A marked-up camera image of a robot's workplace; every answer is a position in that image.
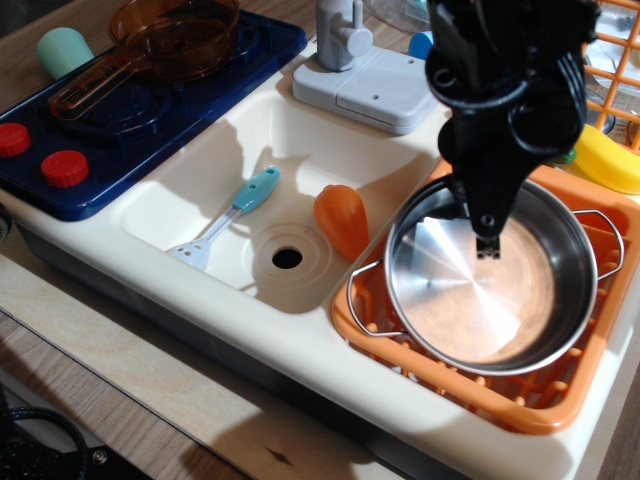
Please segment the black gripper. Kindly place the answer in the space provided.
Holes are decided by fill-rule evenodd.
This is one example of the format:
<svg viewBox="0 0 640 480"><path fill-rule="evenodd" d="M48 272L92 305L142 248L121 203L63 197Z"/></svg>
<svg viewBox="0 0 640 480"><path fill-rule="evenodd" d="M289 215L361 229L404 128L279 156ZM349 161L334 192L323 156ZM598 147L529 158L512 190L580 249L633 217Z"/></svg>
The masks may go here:
<svg viewBox="0 0 640 480"><path fill-rule="evenodd" d="M463 189L480 260L501 258L499 235L530 173L582 133L581 54L567 35L509 38L499 50L479 31L434 33L427 80L452 113L438 146Z"/></svg>

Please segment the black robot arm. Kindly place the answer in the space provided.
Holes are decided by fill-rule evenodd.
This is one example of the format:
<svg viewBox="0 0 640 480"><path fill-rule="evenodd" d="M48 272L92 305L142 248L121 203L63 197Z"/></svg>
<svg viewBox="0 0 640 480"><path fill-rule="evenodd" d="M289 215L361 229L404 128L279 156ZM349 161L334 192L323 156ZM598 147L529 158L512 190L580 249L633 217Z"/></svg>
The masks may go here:
<svg viewBox="0 0 640 480"><path fill-rule="evenodd" d="M426 77L451 111L438 137L479 257L500 235L527 177L568 154L586 124L583 48L593 1L430 1Z"/></svg>

